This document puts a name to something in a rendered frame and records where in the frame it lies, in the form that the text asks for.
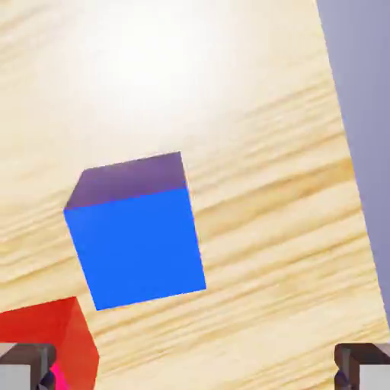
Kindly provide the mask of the small blue cube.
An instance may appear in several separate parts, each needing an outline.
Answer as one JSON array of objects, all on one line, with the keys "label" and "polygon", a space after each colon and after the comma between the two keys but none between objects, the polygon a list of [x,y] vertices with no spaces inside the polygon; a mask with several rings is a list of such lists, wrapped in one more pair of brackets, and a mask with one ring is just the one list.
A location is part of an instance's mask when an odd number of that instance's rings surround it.
[{"label": "small blue cube", "polygon": [[180,152],[84,170],[63,213],[97,310],[206,288]]}]

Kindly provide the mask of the small red cube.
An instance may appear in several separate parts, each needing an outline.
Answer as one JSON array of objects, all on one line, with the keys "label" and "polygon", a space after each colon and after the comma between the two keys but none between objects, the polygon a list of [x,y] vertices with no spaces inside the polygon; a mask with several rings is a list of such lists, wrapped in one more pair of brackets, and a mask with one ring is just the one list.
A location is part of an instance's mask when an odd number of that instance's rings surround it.
[{"label": "small red cube", "polygon": [[99,354],[77,298],[1,312],[0,342],[52,344],[61,390],[94,390]]}]

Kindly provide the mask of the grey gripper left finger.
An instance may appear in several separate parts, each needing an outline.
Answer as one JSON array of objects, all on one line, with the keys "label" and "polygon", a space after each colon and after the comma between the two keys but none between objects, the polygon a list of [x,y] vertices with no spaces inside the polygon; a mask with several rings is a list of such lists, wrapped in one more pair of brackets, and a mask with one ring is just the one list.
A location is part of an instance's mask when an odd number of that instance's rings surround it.
[{"label": "grey gripper left finger", "polygon": [[0,390],[56,390],[52,344],[0,343]]}]

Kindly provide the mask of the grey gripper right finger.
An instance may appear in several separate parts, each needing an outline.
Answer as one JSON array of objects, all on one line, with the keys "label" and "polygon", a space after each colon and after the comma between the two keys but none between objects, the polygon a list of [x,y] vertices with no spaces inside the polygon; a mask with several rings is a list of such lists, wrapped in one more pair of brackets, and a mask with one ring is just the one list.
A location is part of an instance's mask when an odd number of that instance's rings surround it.
[{"label": "grey gripper right finger", "polygon": [[390,343],[334,347],[334,390],[390,390]]}]

